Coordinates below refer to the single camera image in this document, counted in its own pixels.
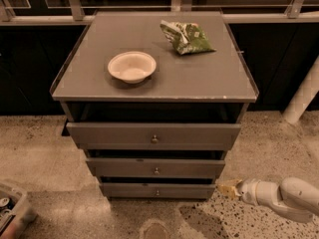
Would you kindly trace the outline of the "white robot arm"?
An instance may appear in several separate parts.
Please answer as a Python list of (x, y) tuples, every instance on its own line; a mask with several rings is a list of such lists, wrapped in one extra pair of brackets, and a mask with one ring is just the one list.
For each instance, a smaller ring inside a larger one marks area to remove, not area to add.
[(319, 216), (319, 189), (300, 178), (288, 177), (280, 183), (234, 179), (218, 182), (216, 189), (231, 199), (267, 207), (295, 222), (309, 223)]

